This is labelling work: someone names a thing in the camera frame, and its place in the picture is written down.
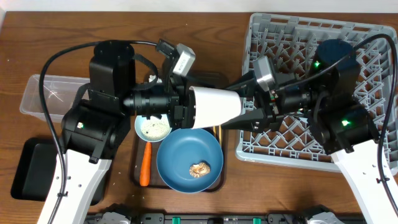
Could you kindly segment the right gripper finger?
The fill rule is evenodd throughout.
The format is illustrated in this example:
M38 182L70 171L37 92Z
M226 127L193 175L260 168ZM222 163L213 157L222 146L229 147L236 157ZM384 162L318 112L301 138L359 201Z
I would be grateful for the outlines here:
M238 129L243 131L263 131L267 114L262 109L255 109L250 113L239 115L221 125L222 129Z
M256 91L257 80L254 71L245 73L239 80L228 85L224 90L235 91L240 97L253 97Z

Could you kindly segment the pink plastic cup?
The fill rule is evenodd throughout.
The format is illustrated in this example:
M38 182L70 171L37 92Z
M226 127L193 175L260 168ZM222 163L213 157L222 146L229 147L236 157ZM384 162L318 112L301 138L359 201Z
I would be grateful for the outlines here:
M235 91L191 86L195 98L192 129L219 126L241 114L241 98Z

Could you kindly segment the light blue small bowl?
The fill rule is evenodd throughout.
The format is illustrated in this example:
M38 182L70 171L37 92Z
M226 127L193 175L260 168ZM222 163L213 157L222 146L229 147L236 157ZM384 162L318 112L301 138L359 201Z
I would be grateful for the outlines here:
M166 114L162 114L160 119L155 116L151 116L150 119L145 116L137 116L134 128L136 134L147 142L162 141L172 131Z

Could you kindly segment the white tissue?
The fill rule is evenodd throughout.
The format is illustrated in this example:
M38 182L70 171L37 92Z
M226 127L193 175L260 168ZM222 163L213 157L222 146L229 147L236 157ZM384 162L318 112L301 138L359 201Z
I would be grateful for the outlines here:
M149 76L149 82L152 82L155 78L156 78L155 75L150 75L150 76ZM158 79L157 79L157 83L162 83L162 79L161 79L161 78L158 78Z

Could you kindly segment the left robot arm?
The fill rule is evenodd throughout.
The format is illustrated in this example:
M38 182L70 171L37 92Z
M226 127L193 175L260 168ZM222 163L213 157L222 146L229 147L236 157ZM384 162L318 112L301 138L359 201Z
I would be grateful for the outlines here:
M83 223L93 196L118 147L131 129L131 117L166 115L171 128L191 128L193 95L184 77L195 53L186 45L155 43L162 69L134 50L131 40L93 42L90 80L81 86L54 134L57 161L39 223Z

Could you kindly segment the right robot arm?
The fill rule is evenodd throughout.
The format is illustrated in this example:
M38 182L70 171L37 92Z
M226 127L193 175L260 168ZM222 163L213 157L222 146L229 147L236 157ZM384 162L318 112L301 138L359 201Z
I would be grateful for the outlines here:
M256 107L223 128L277 131L286 116L302 113L311 135L349 183L366 222L396 223L397 184L383 149L387 123L378 128L353 96L361 71L356 53L377 39L374 35L357 45L341 39L323 41L309 76L301 80L279 73L269 57L257 58L253 69L230 86L239 96L254 98Z

